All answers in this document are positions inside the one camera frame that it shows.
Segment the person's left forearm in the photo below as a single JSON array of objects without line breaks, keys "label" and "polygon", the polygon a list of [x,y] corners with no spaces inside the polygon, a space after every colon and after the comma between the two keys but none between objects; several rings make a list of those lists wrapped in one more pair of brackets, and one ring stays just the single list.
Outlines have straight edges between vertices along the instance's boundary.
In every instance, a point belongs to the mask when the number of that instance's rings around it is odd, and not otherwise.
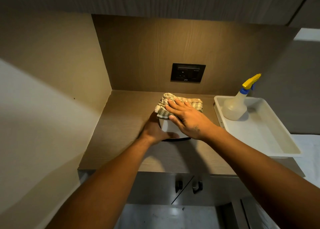
[{"label": "person's left forearm", "polygon": [[150,135],[136,139],[73,192],[45,229],[113,229],[126,204],[148,148]]}]

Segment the person's left hand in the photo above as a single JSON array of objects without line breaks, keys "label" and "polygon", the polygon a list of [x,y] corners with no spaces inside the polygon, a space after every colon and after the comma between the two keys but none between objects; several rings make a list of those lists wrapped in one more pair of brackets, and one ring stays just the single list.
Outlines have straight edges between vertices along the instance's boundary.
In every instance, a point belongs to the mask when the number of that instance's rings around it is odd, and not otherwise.
[{"label": "person's left hand", "polygon": [[150,147],[161,142],[164,138],[164,131],[159,125],[159,119],[157,114],[152,112],[147,122],[145,123],[140,135],[138,137],[138,143],[143,146]]}]

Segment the spray bottle with yellow trigger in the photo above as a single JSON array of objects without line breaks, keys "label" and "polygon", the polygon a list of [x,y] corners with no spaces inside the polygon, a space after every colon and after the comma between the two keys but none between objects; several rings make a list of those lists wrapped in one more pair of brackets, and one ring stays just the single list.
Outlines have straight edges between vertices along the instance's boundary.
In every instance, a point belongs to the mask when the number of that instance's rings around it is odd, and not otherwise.
[{"label": "spray bottle with yellow trigger", "polygon": [[261,73],[254,75],[253,77],[246,80],[236,96],[227,99],[222,107],[222,114],[225,118],[229,120],[236,121],[242,117],[242,115],[247,111],[247,106],[245,105],[245,99],[250,90],[253,90],[255,83],[262,76]]}]

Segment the black wall socket plate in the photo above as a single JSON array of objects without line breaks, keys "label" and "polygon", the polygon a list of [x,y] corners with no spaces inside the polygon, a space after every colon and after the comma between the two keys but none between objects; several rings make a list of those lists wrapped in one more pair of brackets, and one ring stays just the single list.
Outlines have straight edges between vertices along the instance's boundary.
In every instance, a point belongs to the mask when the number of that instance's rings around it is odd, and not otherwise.
[{"label": "black wall socket plate", "polygon": [[205,67],[201,64],[173,63],[170,81],[200,83]]}]

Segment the white electric kettle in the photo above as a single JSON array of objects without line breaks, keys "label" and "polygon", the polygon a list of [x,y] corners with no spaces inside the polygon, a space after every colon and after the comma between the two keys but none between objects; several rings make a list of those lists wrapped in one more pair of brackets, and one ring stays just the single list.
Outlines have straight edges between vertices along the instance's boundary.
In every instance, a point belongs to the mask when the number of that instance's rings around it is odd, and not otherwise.
[{"label": "white electric kettle", "polygon": [[159,119],[159,125],[164,132],[176,133],[179,136],[178,138],[164,139],[162,140],[163,142],[178,142],[178,141],[186,141],[191,139],[187,135],[183,134],[178,128],[178,126],[176,126],[169,119]]}]

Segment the wooden overhead cabinet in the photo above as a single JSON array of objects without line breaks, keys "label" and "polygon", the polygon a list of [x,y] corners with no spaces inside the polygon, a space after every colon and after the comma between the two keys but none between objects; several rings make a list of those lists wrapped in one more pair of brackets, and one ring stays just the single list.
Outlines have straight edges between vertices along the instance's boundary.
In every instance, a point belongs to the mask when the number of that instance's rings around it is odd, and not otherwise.
[{"label": "wooden overhead cabinet", "polygon": [[0,12],[61,11],[288,25],[306,0],[0,0]]}]

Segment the person's right forearm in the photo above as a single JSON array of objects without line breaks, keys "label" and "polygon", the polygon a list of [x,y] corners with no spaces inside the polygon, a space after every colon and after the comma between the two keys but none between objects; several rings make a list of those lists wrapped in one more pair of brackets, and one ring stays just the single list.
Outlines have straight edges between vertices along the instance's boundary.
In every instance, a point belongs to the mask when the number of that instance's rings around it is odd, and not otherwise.
[{"label": "person's right forearm", "polygon": [[281,229],[320,229],[320,188],[221,128],[202,138]]}]

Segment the person's right hand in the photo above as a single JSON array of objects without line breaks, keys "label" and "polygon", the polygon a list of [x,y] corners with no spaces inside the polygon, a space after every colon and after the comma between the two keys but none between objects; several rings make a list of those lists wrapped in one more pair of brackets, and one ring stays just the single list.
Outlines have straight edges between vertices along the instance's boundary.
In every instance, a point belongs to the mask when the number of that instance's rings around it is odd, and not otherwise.
[{"label": "person's right hand", "polygon": [[171,109],[168,104],[165,106],[166,110],[172,115],[178,117],[186,127],[186,134],[188,137],[206,141],[215,131],[218,130],[218,126],[212,123],[204,114],[195,111],[185,111]]}]

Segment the grey cabinet door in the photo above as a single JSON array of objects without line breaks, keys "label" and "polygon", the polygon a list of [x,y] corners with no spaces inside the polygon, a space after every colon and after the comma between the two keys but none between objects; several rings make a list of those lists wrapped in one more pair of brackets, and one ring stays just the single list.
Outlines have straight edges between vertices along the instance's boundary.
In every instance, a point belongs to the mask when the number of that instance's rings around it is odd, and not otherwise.
[{"label": "grey cabinet door", "polygon": [[[139,171],[130,191],[127,204],[171,205],[192,180],[193,175],[186,173],[165,173]],[[183,181],[183,189],[175,192],[175,181]]]},{"label": "grey cabinet door", "polygon": [[[192,183],[202,181],[203,190],[193,194]],[[178,196],[173,205],[179,206],[220,206],[234,200],[251,196],[250,191],[238,177],[229,176],[193,176],[189,184]]]}]

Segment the white plastic tray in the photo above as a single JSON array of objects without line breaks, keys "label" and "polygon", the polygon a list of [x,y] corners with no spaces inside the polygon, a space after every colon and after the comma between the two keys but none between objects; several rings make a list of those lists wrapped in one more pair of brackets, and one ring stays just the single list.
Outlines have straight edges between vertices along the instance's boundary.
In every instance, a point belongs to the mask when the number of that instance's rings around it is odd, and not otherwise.
[{"label": "white plastic tray", "polygon": [[231,96],[215,96],[214,110],[219,124],[232,136],[271,158],[301,157],[302,151],[291,134],[262,98],[246,97],[247,111],[237,120],[222,114],[224,102]]}]

